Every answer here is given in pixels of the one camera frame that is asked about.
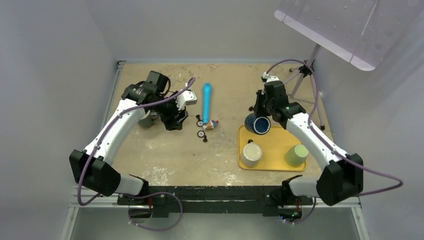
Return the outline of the dark blue ceramic mug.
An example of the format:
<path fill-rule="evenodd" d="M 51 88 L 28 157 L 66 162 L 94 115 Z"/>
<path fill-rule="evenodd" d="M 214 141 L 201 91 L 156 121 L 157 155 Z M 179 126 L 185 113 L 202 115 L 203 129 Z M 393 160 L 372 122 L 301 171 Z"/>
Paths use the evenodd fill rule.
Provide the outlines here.
<path fill-rule="evenodd" d="M 244 127 L 250 133 L 265 135 L 271 129 L 271 121 L 266 116 L 257 116 L 250 113 L 244 120 Z"/>

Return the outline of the grey teal ceramic mug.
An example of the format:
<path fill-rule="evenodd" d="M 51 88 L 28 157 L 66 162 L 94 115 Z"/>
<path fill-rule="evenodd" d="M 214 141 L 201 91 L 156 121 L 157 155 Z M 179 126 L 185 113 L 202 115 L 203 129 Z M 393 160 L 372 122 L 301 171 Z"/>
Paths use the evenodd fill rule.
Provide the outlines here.
<path fill-rule="evenodd" d="M 156 112 L 150 112 L 149 115 L 146 115 L 143 119 L 138 121 L 138 125 L 144 129 L 148 129 L 152 127 L 157 117 L 158 117 L 158 114 Z"/>

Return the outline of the cream white ceramic mug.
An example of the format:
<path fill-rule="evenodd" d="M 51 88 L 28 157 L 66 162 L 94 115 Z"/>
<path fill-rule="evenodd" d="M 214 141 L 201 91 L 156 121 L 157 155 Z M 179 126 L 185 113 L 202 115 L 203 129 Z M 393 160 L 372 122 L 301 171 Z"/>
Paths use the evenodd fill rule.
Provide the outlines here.
<path fill-rule="evenodd" d="M 246 168 L 256 167 L 263 157 L 262 148 L 249 139 L 240 152 L 240 162 Z"/>

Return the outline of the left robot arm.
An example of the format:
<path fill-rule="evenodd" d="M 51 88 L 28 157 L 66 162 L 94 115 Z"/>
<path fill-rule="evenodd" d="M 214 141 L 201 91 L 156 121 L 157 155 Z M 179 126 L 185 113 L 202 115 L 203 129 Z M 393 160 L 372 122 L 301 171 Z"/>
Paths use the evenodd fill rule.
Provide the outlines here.
<path fill-rule="evenodd" d="M 188 117 L 186 107 L 197 103 L 190 87 L 165 96 L 170 78 L 150 71 L 146 80 L 126 87 L 116 111 L 100 133 L 83 150 L 73 150 L 69 156 L 71 170 L 78 188 L 86 187 L 100 195 L 126 194 L 138 205 L 149 199 L 148 181 L 131 174 L 120 173 L 112 165 L 124 140 L 141 120 L 151 113 L 160 118 L 167 131 L 181 130 Z"/>

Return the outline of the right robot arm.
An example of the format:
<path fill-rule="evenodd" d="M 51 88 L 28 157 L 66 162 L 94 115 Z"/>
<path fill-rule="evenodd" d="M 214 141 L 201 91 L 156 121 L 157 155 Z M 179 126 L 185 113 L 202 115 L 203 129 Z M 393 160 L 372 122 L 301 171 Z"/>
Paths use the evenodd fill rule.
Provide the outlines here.
<path fill-rule="evenodd" d="M 283 82 L 268 81 L 262 90 L 257 90 L 253 113 L 257 117 L 271 117 L 293 134 L 321 168 L 317 180 L 302 175 L 284 180 L 279 195 L 281 200 L 292 204 L 300 196 L 310 196 L 333 206 L 363 191 L 363 159 L 331 142 L 298 102 L 289 101 Z"/>

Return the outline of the light green ceramic mug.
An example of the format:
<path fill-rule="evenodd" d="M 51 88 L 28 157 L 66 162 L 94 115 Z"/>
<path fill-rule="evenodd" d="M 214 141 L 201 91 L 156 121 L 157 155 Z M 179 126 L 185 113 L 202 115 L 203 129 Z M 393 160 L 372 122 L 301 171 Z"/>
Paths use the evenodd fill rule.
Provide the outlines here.
<path fill-rule="evenodd" d="M 286 163 L 294 168 L 300 167 L 308 158 L 309 151 L 303 144 L 297 144 L 285 154 Z"/>

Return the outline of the yellow plastic tray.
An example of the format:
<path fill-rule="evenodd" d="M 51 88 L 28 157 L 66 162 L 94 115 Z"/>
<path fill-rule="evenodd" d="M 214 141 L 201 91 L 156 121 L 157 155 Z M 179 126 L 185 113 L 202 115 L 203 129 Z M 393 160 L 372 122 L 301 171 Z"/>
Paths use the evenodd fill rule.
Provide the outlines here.
<path fill-rule="evenodd" d="M 250 140 L 262 150 L 261 159 L 258 160 L 257 165 L 252 167 L 247 166 L 242 160 L 244 147 Z M 293 167 L 285 160 L 287 152 L 300 143 L 293 134 L 280 126 L 272 126 L 267 134 L 257 135 L 249 132 L 244 125 L 241 125 L 237 130 L 237 162 L 245 170 L 302 172 L 307 167 L 306 162 Z"/>

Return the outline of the blue toy microphone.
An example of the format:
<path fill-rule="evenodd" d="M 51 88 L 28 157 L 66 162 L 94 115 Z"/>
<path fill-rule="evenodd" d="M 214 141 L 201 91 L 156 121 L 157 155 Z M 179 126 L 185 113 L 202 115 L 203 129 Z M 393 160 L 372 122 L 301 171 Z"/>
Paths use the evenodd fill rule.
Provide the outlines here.
<path fill-rule="evenodd" d="M 212 85 L 209 82 L 203 85 L 202 93 L 203 93 L 202 122 L 205 125 L 210 120 Z"/>

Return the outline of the translucent perforated panel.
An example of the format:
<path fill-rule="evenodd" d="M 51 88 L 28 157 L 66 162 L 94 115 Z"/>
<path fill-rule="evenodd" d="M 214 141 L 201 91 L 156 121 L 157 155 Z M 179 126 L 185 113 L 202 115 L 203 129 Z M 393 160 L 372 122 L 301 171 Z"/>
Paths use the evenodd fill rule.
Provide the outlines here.
<path fill-rule="evenodd" d="M 404 37 L 423 10 L 422 0 L 283 0 L 274 16 L 369 72 Z"/>

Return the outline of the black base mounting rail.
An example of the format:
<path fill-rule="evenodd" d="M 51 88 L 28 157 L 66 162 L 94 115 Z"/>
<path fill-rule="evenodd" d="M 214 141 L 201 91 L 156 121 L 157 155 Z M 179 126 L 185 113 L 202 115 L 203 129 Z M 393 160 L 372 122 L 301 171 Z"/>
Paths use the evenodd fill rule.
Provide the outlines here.
<path fill-rule="evenodd" d="M 130 209 L 151 210 L 154 218 L 167 218 L 171 213 L 274 217 L 313 204 L 311 197 L 284 196 L 280 185 L 150 186 L 148 192 L 151 196 L 146 199 L 119 196 L 117 204 Z"/>

